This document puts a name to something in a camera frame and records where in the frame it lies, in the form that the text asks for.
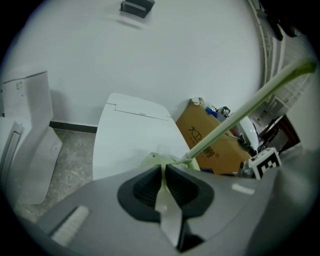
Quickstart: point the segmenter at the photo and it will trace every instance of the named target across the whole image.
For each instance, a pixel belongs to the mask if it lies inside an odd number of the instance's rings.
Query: tiled floor
[[[17,204],[15,212],[36,223],[56,203],[92,181],[95,133],[54,129],[63,143],[55,164],[49,191],[42,204]]]

